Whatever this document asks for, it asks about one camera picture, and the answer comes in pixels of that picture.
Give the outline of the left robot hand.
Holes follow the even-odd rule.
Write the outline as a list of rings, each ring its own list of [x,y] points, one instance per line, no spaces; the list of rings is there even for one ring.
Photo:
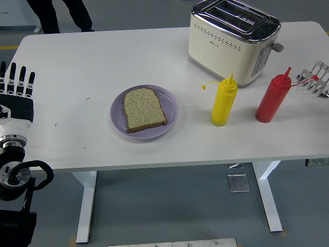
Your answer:
[[[1,62],[1,136],[23,136],[33,123],[34,109],[32,92],[35,73],[31,72],[25,81],[26,67],[22,66],[15,82],[16,63],[9,68],[6,79],[6,62]]]

